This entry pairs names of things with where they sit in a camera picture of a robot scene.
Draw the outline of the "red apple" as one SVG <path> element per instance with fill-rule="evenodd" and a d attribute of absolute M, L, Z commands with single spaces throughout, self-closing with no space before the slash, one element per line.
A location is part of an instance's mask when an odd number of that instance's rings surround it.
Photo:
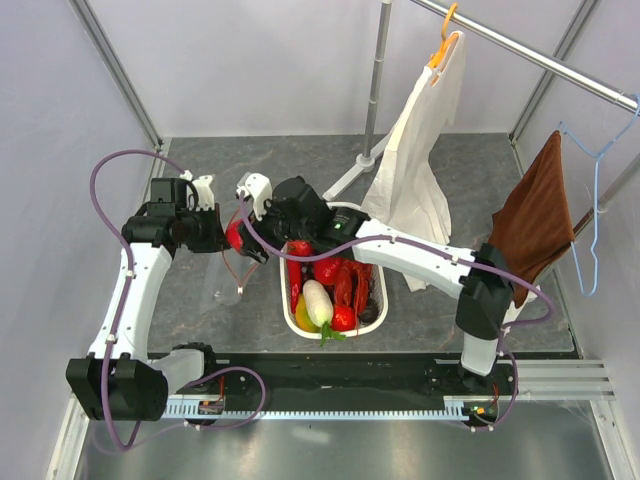
<path fill-rule="evenodd" d="M 240 227 L 243 222 L 241 220 L 234 220 L 230 222 L 226 228 L 226 239 L 230 246 L 238 253 L 243 250 L 244 240 L 240 233 Z"/>

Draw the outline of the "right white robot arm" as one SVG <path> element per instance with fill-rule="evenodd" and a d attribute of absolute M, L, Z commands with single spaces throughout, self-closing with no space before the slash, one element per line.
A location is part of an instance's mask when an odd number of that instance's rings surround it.
<path fill-rule="evenodd" d="M 260 263 L 286 257 L 286 243 L 311 245 L 312 260 L 343 257 L 421 280 L 457 302 L 455 321 L 463 333 L 458 381 L 467 392 L 483 392 L 494 381 L 500 327 L 513 295 L 512 276 L 500 251 L 439 245 L 371 218 L 354 207 L 330 206 L 300 177 L 277 186 L 258 173 L 239 181 L 244 241 L 242 253 Z"/>

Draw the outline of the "white radish with leaves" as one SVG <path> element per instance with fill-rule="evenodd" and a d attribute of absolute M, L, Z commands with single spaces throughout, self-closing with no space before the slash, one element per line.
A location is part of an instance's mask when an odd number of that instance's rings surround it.
<path fill-rule="evenodd" d="M 324 286 L 316 280 L 307 280 L 303 284 L 302 293 L 309 318 L 319 329 L 320 345 L 323 346 L 328 340 L 344 340 L 346 336 L 331 326 L 334 308 Z"/>

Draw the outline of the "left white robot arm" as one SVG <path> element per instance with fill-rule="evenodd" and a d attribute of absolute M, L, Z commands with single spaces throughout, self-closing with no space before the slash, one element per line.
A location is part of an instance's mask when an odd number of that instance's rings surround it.
<path fill-rule="evenodd" d="M 156 360 L 148 337 L 160 287 L 176 251 L 229 249 L 216 209 L 190 210 L 152 202 L 121 230 L 124 248 L 103 325 L 83 358 L 69 361 L 66 379 L 92 420 L 157 421 L 168 398 L 185 387 L 208 393 L 219 382 L 211 347 L 191 342 Z"/>

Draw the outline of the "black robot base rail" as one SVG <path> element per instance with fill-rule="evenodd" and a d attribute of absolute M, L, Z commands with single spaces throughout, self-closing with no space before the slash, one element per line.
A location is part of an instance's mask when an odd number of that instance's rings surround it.
<path fill-rule="evenodd" d="M 511 360 L 479 377 L 454 354 L 219 353 L 205 372 L 226 367 L 259 374 L 267 412 L 436 410 L 445 397 L 509 398 L 515 382 Z"/>

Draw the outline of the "clear zip top bag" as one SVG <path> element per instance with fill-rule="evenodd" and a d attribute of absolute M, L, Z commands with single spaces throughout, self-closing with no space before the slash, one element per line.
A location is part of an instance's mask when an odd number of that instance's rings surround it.
<path fill-rule="evenodd" d="M 237 304 L 244 294 L 249 278 L 257 268 L 255 260 L 236 250 L 210 255 L 205 272 L 199 311 L 206 313 L 221 306 Z"/>

